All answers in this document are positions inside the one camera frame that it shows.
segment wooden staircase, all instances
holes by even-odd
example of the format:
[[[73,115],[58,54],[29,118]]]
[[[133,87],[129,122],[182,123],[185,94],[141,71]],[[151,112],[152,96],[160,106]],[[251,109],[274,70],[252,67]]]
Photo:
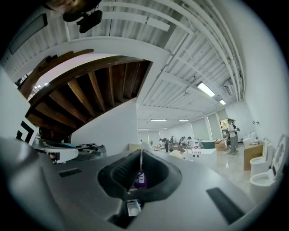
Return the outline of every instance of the wooden staircase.
[[[77,66],[40,89],[30,99],[26,117],[40,127],[43,139],[69,142],[86,123],[137,97],[149,67],[149,61],[121,55]],[[20,86],[26,98],[42,75],[35,73],[44,69],[40,63]]]

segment roller shade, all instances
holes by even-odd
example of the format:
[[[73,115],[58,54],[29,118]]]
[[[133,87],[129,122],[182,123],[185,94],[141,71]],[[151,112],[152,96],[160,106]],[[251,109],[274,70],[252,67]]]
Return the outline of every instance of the roller shade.
[[[148,132],[139,132],[139,142],[141,139],[143,142],[149,143]]]
[[[222,138],[219,128],[219,121],[217,120],[216,114],[214,113],[208,116],[208,120],[212,131],[213,140]]]
[[[220,119],[220,120],[225,120],[225,119],[228,118],[228,115],[227,115],[225,109],[220,110],[220,111],[218,111],[217,113],[218,113],[218,116],[219,116],[219,119]]]
[[[209,140],[209,133],[204,118],[192,122],[191,125],[195,139]]]
[[[149,142],[153,140],[154,145],[159,144],[159,132],[158,131],[150,131],[149,132]]]

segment black vent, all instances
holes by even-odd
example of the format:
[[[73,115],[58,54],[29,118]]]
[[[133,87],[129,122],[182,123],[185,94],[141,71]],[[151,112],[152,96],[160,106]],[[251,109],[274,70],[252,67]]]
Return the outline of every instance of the black vent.
[[[80,169],[74,168],[74,169],[69,169],[69,170],[66,170],[66,171],[61,171],[61,172],[59,172],[59,175],[61,177],[66,177],[66,176],[74,175],[74,174],[80,173],[80,172],[81,172]]]

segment ceiling pipe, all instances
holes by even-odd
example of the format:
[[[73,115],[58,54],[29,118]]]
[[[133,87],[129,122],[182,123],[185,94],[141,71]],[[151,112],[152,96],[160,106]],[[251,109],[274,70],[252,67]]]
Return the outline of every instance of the ceiling pipe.
[[[195,18],[194,15],[192,15],[189,11],[187,11],[183,7],[179,6],[178,4],[172,2],[171,0],[154,0],[154,1],[158,2],[160,4],[163,4],[163,5],[167,6],[167,7],[170,7],[173,10],[175,10],[175,11],[179,12],[180,14],[184,15],[184,17],[186,17],[187,19],[191,20],[197,26],[197,28],[202,33],[204,33],[206,35],[207,39],[210,40],[210,42],[215,46],[215,48],[217,49],[217,51],[221,55],[221,58],[222,58],[224,64],[226,65],[226,67],[228,69],[228,72],[229,72],[230,77],[231,77],[232,82],[233,82],[236,98],[237,98],[237,101],[239,102],[237,85],[236,85],[236,81],[235,81],[235,78],[234,78],[233,71],[231,69],[230,63],[228,62],[227,57],[226,57],[223,49],[221,48],[220,44],[216,41],[214,36],[208,31],[208,29],[197,18]]]
[[[206,1],[209,4],[209,6],[212,9],[212,11],[215,12],[216,15],[218,16],[219,20],[221,21],[222,25],[224,26],[225,31],[227,32],[227,34],[228,34],[228,36],[229,36],[229,38],[231,40],[231,43],[233,44],[233,47],[234,47],[234,49],[236,51],[237,58],[238,58],[238,61],[239,61],[240,67],[241,67],[242,74],[243,74],[243,98],[244,98],[245,86],[246,85],[245,85],[245,79],[244,79],[243,65],[242,65],[242,61],[241,61],[241,57],[240,57],[239,51],[237,49],[237,45],[236,45],[235,40],[234,40],[234,38],[233,38],[233,36],[231,34],[231,31],[230,31],[228,25],[226,24],[225,20],[223,19],[221,13],[218,11],[218,9],[215,7],[215,5],[212,3],[211,0],[206,0]]]
[[[221,33],[217,25],[214,23],[214,21],[210,18],[210,16],[196,2],[192,0],[182,0],[182,1],[188,4],[190,7],[192,7],[200,16],[202,16],[205,19],[205,21],[207,21],[208,25],[213,29],[213,31],[216,33],[216,35],[220,39],[221,43],[224,45],[225,50],[229,54],[231,63],[233,64],[233,69],[234,69],[234,73],[235,73],[236,80],[237,80],[238,95],[239,95],[239,99],[241,99],[239,73],[237,70],[237,66],[236,66],[236,62],[234,60],[233,54],[231,52],[231,49],[225,37],[223,36],[223,34]]]

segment cardboard box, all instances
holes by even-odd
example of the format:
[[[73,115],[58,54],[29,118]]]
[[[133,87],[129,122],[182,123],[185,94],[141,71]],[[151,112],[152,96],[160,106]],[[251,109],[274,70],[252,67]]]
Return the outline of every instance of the cardboard box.
[[[244,150],[244,170],[251,170],[250,160],[256,157],[261,157],[263,153],[263,144],[250,145],[245,144]]]
[[[227,150],[227,141],[223,140],[220,143],[215,143],[215,149],[217,151],[226,151]]]

